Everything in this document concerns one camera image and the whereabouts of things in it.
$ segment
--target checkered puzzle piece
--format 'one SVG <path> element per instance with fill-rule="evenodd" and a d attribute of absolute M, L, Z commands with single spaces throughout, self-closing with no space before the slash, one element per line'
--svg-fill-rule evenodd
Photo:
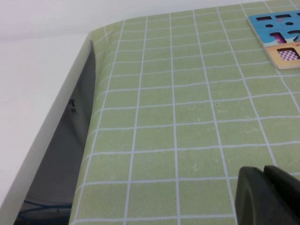
<path fill-rule="evenodd" d="M 297 53 L 292 50 L 282 50 L 278 51 L 278 53 L 280 54 L 281 58 L 286 61 L 299 59 Z"/>

